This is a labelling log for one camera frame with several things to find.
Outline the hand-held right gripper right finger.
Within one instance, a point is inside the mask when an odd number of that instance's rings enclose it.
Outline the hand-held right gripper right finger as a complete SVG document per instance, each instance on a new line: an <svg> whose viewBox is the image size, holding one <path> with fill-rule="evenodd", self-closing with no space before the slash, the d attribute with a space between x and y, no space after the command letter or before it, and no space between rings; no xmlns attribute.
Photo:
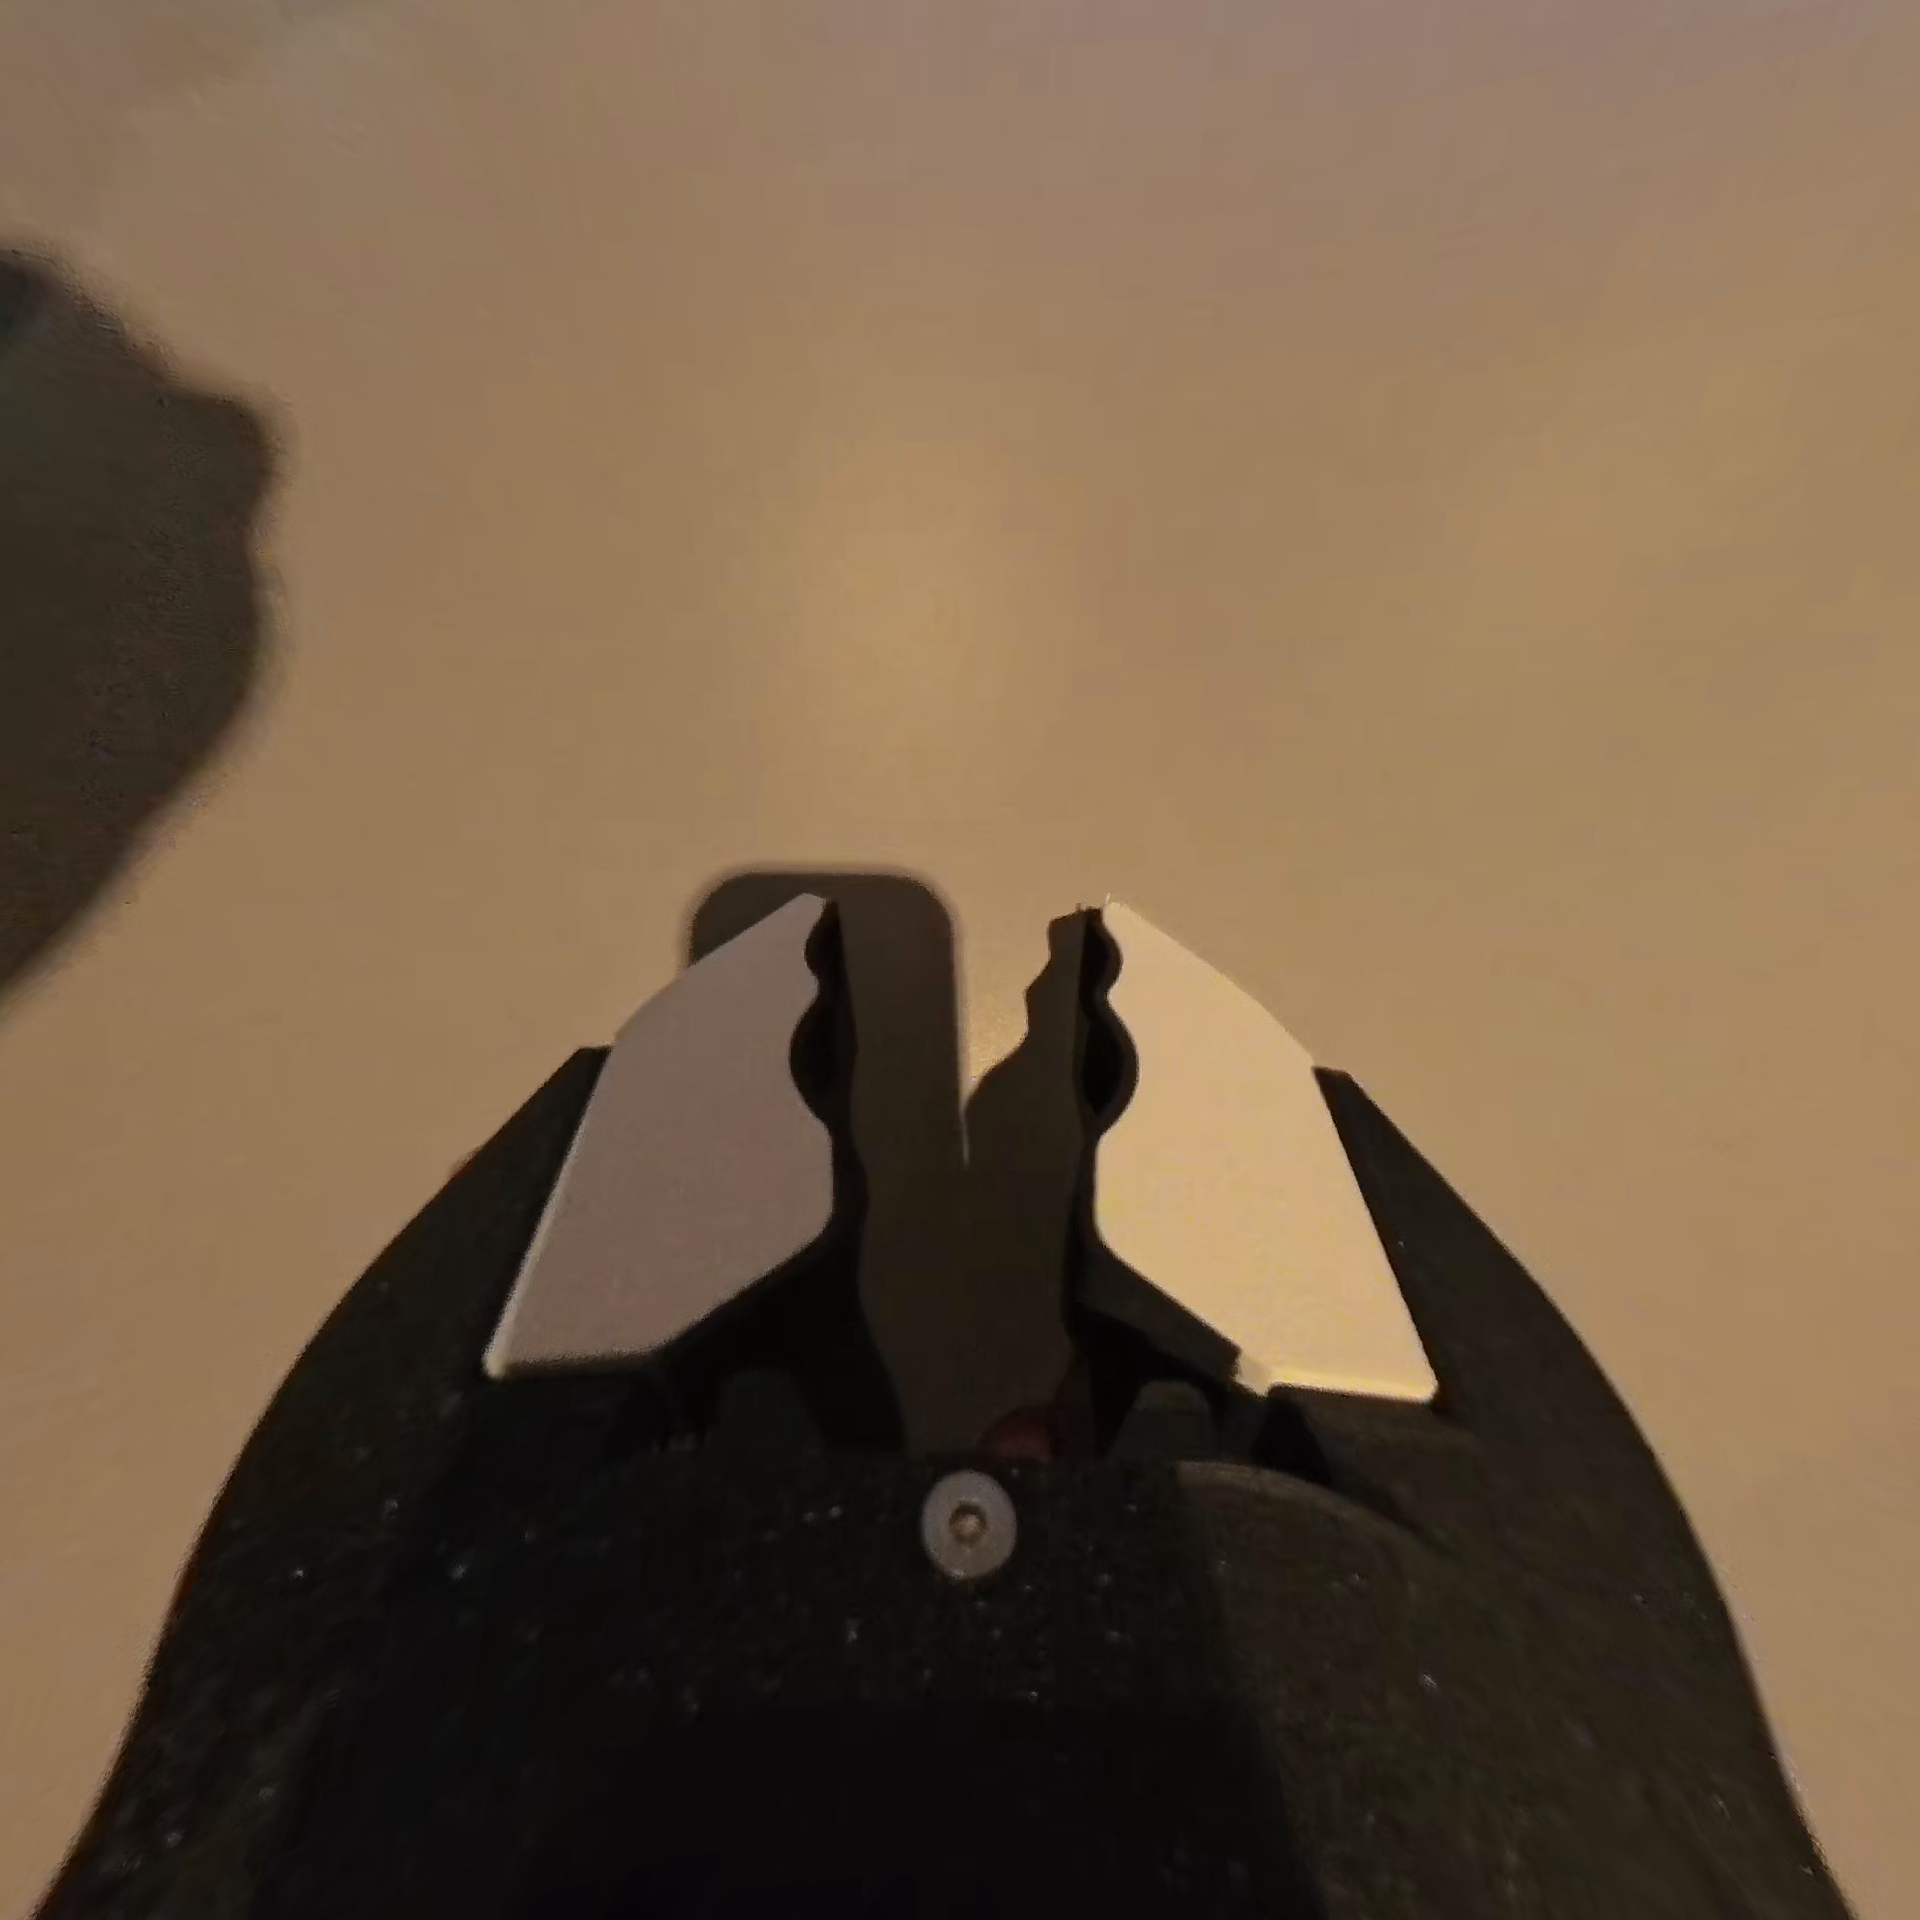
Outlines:
<svg viewBox="0 0 1920 1920"><path fill-rule="evenodd" d="M1247 1399L1435 1402L1315 1057L1115 897L1086 920L1072 1091L1078 1328Z"/></svg>

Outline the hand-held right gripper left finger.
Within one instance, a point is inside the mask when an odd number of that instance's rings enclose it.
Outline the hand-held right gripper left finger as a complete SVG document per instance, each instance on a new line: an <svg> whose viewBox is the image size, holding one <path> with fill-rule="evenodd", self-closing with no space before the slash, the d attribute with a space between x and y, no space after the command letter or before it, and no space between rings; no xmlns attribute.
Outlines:
<svg viewBox="0 0 1920 1920"><path fill-rule="evenodd" d="M862 1202L836 903L795 895L615 1034L487 1345L492 1381L628 1372L828 1256Z"/></svg>

